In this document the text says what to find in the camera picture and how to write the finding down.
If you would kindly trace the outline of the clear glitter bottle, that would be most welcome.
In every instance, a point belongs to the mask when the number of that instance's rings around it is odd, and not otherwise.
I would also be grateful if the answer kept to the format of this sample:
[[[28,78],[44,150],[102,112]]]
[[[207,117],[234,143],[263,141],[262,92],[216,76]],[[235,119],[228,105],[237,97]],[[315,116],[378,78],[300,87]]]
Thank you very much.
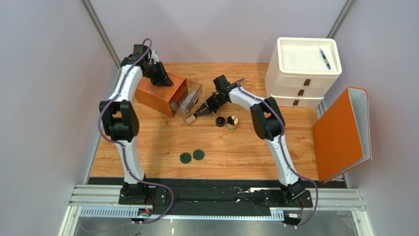
[[[190,110],[190,107],[194,105],[194,95],[189,94],[182,102],[180,102],[180,108],[184,110]]]

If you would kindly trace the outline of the orange drawer box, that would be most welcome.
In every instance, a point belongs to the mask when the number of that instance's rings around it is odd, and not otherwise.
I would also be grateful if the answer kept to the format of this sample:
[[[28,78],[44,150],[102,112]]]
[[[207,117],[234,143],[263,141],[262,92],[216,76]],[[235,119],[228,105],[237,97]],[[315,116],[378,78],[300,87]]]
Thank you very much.
[[[134,96],[139,103],[173,118],[176,112],[171,108],[170,101],[179,102],[186,95],[187,84],[184,76],[172,72],[168,72],[168,75],[174,83],[173,86],[157,87],[149,78],[143,77],[136,87]]]

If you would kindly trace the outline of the clear top drawer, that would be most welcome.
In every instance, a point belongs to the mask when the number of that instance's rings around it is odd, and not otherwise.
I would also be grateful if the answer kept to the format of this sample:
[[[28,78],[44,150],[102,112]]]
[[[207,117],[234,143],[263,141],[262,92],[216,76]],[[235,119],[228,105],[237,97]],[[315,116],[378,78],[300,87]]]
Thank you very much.
[[[202,94],[202,85],[186,79],[169,101],[172,113],[187,117]]]

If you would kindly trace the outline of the gold lid cream jar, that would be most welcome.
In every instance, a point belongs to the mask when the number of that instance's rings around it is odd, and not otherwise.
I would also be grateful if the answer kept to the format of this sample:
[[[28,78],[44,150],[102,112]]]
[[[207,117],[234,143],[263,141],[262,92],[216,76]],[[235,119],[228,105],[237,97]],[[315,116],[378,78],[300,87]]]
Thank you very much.
[[[228,129],[234,130],[238,127],[239,119],[236,116],[229,116],[226,119],[226,126]]]

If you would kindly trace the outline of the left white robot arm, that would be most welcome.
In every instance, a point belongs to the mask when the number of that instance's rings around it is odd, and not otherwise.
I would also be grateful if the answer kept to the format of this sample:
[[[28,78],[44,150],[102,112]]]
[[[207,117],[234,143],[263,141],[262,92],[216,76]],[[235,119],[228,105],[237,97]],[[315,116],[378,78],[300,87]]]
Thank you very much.
[[[120,196],[126,201],[144,203],[149,198],[149,186],[141,167],[136,148],[139,121],[132,106],[137,85],[143,77],[149,78],[155,87],[171,87],[163,63],[151,45],[135,44],[133,53],[121,62],[121,74],[117,86],[107,101],[99,104],[98,129],[100,135],[115,144],[124,167],[124,183]]]

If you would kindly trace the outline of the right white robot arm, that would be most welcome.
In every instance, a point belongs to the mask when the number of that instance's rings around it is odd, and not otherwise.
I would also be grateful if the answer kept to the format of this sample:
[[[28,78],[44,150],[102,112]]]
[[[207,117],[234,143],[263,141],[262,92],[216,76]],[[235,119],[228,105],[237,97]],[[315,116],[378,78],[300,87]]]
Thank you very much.
[[[216,92],[190,117],[215,114],[224,104],[240,105],[251,114],[256,135],[268,146],[274,159],[281,184],[282,196],[288,200],[299,197],[305,188],[300,175],[292,163],[291,155],[286,146],[285,121],[276,100],[273,97],[262,98],[245,90],[241,83],[244,79],[230,83],[224,75],[214,79]]]

